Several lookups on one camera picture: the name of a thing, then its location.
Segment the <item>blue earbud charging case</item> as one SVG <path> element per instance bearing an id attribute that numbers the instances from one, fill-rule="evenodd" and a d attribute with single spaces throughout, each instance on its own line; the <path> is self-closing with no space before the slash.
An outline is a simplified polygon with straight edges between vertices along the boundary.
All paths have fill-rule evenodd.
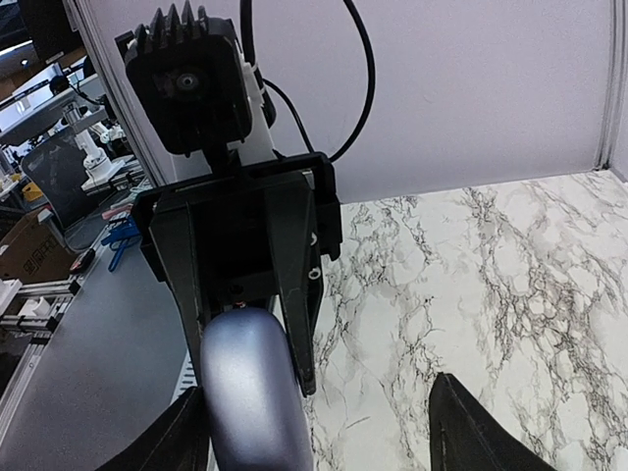
<path id="1" fill-rule="evenodd" d="M 200 348 L 209 435 L 220 470 L 312 470 L 313 451 L 287 336 L 246 307 L 206 327 Z"/>

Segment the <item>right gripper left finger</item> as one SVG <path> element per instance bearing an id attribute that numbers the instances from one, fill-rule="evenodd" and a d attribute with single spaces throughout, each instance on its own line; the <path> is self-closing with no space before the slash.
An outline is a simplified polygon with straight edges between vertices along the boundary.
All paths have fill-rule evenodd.
<path id="1" fill-rule="evenodd" d="M 206 470 L 208 420 L 202 388 L 188 388 L 105 470 Z"/>

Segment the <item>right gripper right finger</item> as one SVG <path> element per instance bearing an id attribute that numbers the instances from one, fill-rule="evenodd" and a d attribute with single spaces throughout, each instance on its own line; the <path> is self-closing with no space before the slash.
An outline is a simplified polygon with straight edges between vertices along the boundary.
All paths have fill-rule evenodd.
<path id="1" fill-rule="evenodd" d="M 429 395 L 431 468 L 445 470 L 551 470 L 508 434 L 457 378 L 440 373 Z"/>

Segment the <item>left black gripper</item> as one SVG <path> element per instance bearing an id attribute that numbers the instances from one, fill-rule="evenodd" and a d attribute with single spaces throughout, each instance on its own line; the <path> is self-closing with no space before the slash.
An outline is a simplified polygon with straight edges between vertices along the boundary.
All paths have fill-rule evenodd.
<path id="1" fill-rule="evenodd" d="M 188 343 L 200 343 L 199 314 L 278 296 L 301 392 L 316 391 L 309 314 L 322 300 L 321 259 L 337 259 L 341 244 L 335 169 L 324 154 L 147 190 L 134 221 Z"/>

